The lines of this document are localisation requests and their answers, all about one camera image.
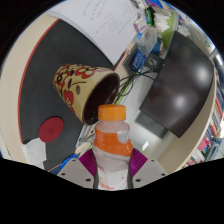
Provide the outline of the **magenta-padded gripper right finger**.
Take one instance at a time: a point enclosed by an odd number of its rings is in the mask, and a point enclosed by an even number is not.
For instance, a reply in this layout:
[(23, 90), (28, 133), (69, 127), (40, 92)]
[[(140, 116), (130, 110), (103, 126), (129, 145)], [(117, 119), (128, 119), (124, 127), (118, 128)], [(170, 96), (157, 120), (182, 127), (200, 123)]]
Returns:
[(167, 175), (156, 159), (147, 159), (140, 151), (133, 149), (129, 162), (129, 189), (141, 188)]

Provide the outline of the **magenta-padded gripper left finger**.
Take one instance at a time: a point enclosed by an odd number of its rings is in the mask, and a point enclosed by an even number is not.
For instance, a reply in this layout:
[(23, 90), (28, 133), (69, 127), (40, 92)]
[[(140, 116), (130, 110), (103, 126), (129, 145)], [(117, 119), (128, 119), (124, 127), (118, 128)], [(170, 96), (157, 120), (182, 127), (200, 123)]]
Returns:
[(96, 189), (98, 173), (93, 152), (88, 150), (79, 158), (70, 158), (58, 176), (78, 186)]

